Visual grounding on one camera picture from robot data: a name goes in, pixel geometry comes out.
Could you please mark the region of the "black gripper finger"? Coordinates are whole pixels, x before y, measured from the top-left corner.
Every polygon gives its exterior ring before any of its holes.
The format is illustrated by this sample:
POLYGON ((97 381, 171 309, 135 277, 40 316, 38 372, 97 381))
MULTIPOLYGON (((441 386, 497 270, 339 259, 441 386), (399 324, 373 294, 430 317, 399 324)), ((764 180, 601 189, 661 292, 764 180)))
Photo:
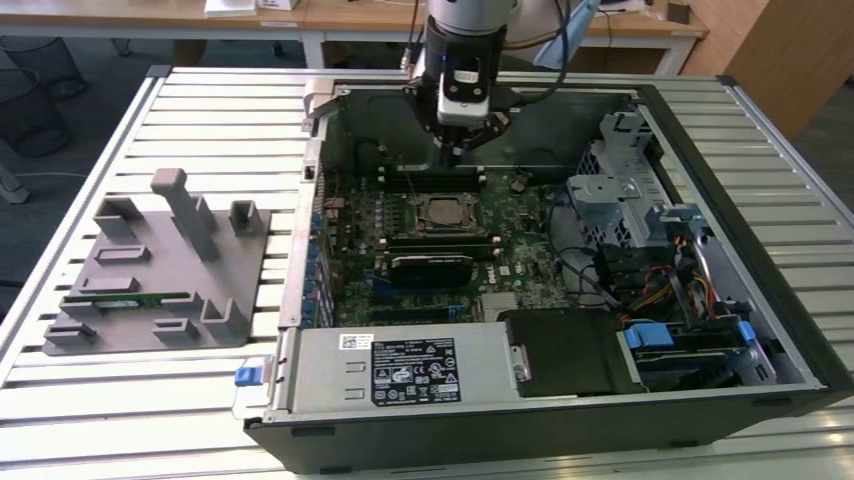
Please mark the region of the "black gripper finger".
POLYGON ((455 167, 461 163, 466 152, 477 150, 498 139, 510 125, 512 117, 505 112, 493 112, 481 126, 457 127, 451 136, 451 166, 455 167))
POLYGON ((450 130, 438 117, 438 94, 431 87, 425 85, 405 85, 403 95, 407 100, 417 120, 423 130, 433 135, 439 148, 438 164, 442 167, 453 166, 453 143, 450 142, 450 130))

